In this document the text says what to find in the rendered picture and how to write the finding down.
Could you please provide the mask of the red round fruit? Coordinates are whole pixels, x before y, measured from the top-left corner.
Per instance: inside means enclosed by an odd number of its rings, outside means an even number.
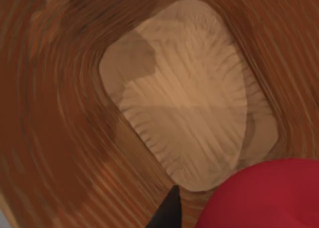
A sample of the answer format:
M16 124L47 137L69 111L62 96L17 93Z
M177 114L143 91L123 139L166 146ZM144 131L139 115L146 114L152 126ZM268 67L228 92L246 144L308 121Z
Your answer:
M236 173L195 228L319 228L319 161L275 160Z

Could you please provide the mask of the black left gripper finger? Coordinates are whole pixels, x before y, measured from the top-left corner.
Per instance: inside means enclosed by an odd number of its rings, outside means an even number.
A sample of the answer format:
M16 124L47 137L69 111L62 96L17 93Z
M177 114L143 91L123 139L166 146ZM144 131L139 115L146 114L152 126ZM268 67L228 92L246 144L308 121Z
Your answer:
M178 185L172 186L145 228L181 228L181 198Z

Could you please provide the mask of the brown woven basket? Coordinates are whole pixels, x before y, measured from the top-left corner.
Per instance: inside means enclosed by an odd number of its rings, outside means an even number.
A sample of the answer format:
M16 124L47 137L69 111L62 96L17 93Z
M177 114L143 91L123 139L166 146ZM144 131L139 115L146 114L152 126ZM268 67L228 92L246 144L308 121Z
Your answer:
M103 90L107 47L177 0L0 0L0 208L13 228L144 228L172 187ZM217 10L279 125L266 156L319 160L319 0Z

